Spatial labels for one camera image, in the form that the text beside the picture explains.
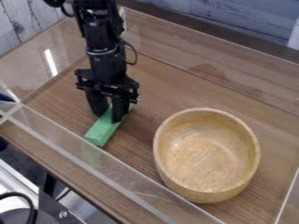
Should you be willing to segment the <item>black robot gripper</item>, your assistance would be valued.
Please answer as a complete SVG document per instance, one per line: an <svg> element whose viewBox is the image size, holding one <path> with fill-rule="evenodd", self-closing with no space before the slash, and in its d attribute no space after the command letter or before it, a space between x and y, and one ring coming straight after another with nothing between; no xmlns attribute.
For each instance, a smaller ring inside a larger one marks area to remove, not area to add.
<svg viewBox="0 0 299 224"><path fill-rule="evenodd" d="M95 116L102 117L109 109L109 97L113 98L113 121L119 123L126 117L130 103L138 103L139 83L127 75L125 47L114 49L91 49L89 55L90 68L78 68L77 86L86 92L89 105Z"/></svg>

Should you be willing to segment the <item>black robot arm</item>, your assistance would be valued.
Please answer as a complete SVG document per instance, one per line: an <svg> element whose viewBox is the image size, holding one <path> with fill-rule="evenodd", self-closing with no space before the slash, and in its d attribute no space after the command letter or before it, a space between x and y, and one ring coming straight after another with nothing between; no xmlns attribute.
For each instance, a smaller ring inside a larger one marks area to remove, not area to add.
<svg viewBox="0 0 299 224"><path fill-rule="evenodd" d="M102 117L113 107L113 122L126 117L131 103L138 103L139 83L127 75L126 46L134 46L122 38L126 30L119 15L117 0L43 0L53 8L77 18L82 37L86 39L86 54L90 68L78 68L77 88L86 92L93 113Z"/></svg>

